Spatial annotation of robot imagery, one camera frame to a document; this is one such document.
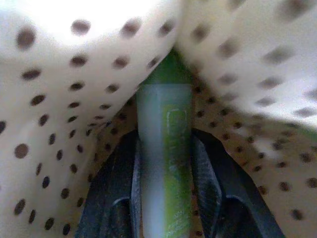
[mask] white fabric with brown dots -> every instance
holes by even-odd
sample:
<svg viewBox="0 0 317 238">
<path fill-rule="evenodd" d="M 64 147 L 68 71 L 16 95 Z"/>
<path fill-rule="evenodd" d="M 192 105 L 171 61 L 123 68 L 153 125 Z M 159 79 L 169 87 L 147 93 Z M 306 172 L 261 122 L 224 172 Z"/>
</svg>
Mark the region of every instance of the white fabric with brown dots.
<svg viewBox="0 0 317 238">
<path fill-rule="evenodd" d="M 0 237 L 74 236 L 90 182 L 136 126 L 128 99 L 176 43 L 194 127 L 253 178 L 286 237 L 315 238 L 316 16 L 316 0 L 0 1 Z"/>
</svg>

